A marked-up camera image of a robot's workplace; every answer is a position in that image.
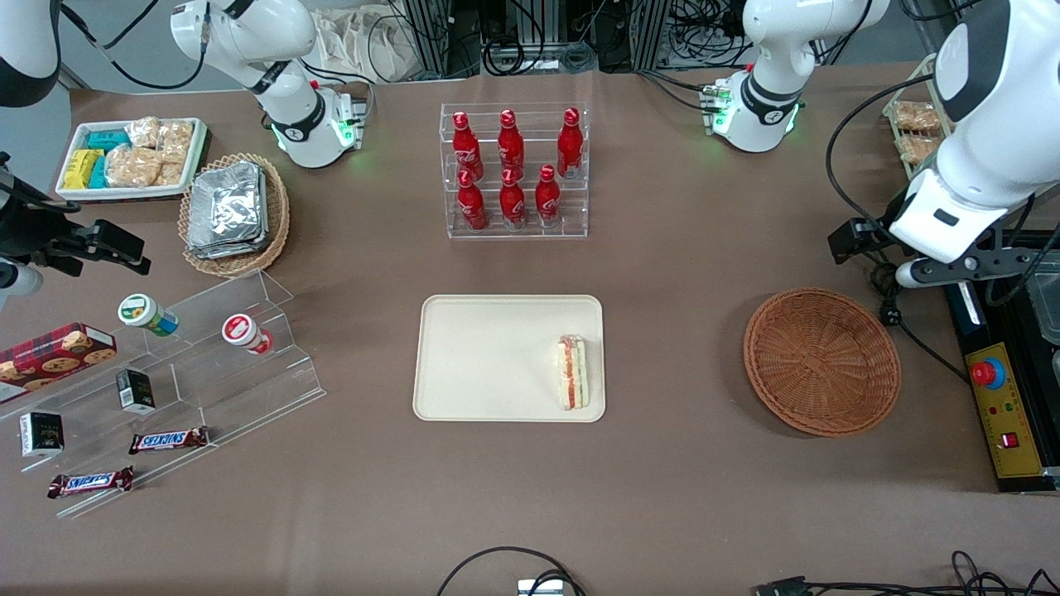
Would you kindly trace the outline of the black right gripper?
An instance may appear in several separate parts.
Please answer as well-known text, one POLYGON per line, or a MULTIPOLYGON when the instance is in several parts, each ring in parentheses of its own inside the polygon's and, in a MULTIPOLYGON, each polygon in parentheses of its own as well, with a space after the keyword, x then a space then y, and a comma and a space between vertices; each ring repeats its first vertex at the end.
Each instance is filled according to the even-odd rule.
POLYGON ((143 255, 142 238, 109 220, 95 220, 90 226, 71 223, 67 216, 77 214, 80 204, 50 200, 11 173, 10 159, 7 152, 1 154, 1 252, 5 259, 66 276, 82 275, 80 259, 114 263, 140 276, 149 274, 152 262, 143 255), (72 256, 55 247, 68 238, 72 256))

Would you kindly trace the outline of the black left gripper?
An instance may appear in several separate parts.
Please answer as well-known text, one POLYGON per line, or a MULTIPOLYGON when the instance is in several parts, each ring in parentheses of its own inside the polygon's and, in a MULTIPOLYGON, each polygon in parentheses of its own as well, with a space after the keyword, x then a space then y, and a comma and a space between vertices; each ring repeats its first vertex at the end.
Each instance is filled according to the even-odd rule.
MULTIPOLYGON (((836 230, 829 235, 829 249, 836 265, 860 252, 882 252, 893 245, 893 238, 871 220, 851 220, 851 230, 836 230)), ((1036 256, 1030 248, 969 248, 947 262, 941 257, 918 250, 918 286, 947 286, 962 281, 1021 276, 1036 256)))

